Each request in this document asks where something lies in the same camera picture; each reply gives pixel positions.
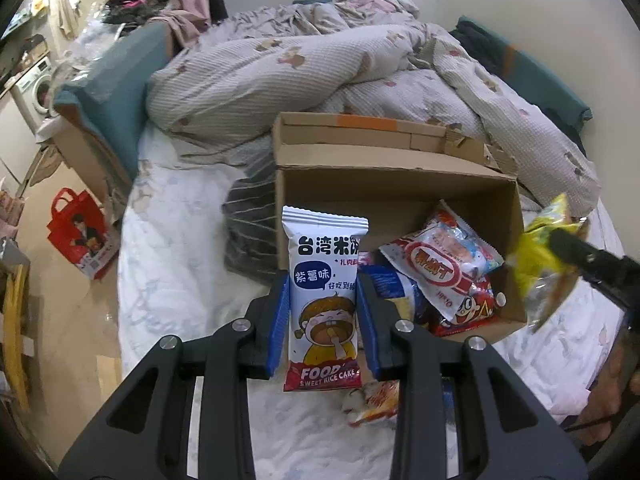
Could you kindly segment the person right hand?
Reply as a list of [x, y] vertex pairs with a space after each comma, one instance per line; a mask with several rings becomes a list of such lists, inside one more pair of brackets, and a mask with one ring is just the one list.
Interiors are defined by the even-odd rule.
[[596, 385], [592, 388], [587, 405], [578, 416], [578, 424], [589, 424], [589, 427], [578, 430], [576, 434], [583, 445], [594, 445], [608, 438], [612, 431], [612, 422], [594, 424], [601, 418], [613, 417], [620, 410], [624, 389], [620, 386], [620, 373], [626, 347], [622, 342], [616, 342], [604, 367], [600, 371]]

